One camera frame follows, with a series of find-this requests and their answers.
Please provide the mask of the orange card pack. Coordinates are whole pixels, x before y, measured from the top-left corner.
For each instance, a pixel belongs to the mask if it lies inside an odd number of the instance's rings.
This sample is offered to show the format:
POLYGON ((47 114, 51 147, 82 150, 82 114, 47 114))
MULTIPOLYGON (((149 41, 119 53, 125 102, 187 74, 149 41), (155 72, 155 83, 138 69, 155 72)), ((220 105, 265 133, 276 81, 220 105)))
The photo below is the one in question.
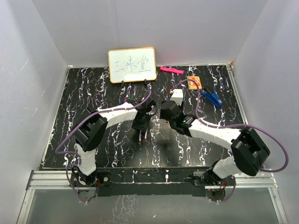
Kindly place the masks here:
POLYGON ((196 89, 202 89, 201 81, 199 76, 188 76, 188 89, 189 90, 196 90, 196 89))

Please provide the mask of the yellow whiteboard pen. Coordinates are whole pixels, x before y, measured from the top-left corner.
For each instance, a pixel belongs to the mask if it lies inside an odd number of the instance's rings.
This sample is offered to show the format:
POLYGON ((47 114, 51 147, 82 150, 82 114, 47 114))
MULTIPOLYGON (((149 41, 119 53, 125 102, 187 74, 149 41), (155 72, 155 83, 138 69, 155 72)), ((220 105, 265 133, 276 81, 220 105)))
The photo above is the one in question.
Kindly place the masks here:
POLYGON ((139 132, 139 142, 141 142, 142 141, 142 130, 140 130, 140 132, 139 132))

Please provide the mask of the aluminium frame rail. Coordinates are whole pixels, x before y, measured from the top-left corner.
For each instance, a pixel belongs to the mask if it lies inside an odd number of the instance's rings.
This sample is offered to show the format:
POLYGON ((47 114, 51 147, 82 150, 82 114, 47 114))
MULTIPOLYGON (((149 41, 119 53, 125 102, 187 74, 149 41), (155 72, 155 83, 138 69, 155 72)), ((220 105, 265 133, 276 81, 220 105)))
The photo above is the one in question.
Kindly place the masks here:
POLYGON ((243 108, 241 98, 239 96, 239 92, 236 86, 233 68, 231 65, 227 65, 227 71, 243 119, 242 124, 233 125, 233 127, 242 128, 241 136, 244 137, 244 139, 238 140, 237 143, 235 143, 233 146, 233 153, 234 153, 236 164, 239 165, 242 171, 245 171, 246 174, 248 175, 269 173, 271 174, 271 177, 273 177, 274 173, 283 171, 289 163, 289 155, 286 151, 286 148, 282 145, 281 142, 278 141, 278 139, 276 139, 270 133, 266 132, 265 130, 257 126, 248 124, 245 110, 243 108), (282 167, 276 169, 264 168, 264 163, 270 155, 270 150, 263 142, 261 137, 258 135, 257 131, 264 133, 269 138, 274 140, 278 144, 278 146, 282 149, 285 156, 285 161, 282 167))

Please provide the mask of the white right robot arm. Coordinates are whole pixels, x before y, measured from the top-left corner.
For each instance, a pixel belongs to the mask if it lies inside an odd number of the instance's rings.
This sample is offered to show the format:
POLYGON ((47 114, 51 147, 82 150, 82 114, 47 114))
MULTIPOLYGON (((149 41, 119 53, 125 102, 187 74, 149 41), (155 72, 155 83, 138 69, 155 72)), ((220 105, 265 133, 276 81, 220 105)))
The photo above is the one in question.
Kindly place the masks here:
POLYGON ((174 101, 162 103, 160 118, 168 121, 170 127, 181 135, 207 140, 232 152, 232 156, 213 163, 202 176, 213 185, 219 185, 226 177, 238 173, 256 176, 270 155, 270 150, 253 128, 206 126, 196 116, 184 114, 174 101))

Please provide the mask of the blue stapler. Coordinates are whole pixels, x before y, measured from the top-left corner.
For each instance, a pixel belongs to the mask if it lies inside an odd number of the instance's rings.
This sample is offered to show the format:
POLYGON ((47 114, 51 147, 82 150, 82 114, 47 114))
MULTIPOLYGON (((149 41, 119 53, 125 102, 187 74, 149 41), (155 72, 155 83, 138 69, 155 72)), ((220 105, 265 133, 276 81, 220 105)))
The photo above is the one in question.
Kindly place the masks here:
POLYGON ((216 92, 214 92, 208 86, 203 87, 201 92, 216 107, 218 107, 218 108, 222 107, 222 101, 220 100, 220 98, 218 97, 216 92))

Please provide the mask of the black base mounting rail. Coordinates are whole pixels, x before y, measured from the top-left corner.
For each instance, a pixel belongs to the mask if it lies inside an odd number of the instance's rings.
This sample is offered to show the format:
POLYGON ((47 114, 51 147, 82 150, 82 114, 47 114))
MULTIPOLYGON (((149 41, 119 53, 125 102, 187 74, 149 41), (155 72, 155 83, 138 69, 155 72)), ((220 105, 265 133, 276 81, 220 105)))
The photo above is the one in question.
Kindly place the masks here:
POLYGON ((232 175, 221 179, 206 167, 97 168, 89 176, 71 168, 67 178, 71 187, 93 189, 96 197, 192 195, 216 201, 236 185, 232 175))

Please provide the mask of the small framed whiteboard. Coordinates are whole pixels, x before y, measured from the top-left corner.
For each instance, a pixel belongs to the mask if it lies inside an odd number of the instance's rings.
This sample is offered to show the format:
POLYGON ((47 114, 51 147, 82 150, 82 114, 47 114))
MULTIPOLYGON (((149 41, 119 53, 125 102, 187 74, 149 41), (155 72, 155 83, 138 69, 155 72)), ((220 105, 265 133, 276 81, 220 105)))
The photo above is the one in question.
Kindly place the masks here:
POLYGON ((108 66, 110 82, 113 84, 154 81, 157 78, 153 47, 110 50, 108 66))

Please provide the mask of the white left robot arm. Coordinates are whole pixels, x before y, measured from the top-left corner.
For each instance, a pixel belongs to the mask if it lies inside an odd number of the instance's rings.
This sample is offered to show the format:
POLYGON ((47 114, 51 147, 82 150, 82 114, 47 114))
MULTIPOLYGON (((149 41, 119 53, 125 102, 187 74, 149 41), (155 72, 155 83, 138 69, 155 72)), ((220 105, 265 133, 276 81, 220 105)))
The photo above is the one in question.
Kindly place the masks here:
POLYGON ((87 109, 89 119, 81 126, 77 125, 77 130, 73 135, 80 156, 78 172, 81 174, 81 182, 86 186, 92 186, 96 182, 95 149, 101 143, 106 129, 125 121, 132 121, 131 128, 144 133, 156 111, 156 103, 151 98, 140 103, 126 102, 109 108, 105 112, 94 112, 94 116, 87 109))

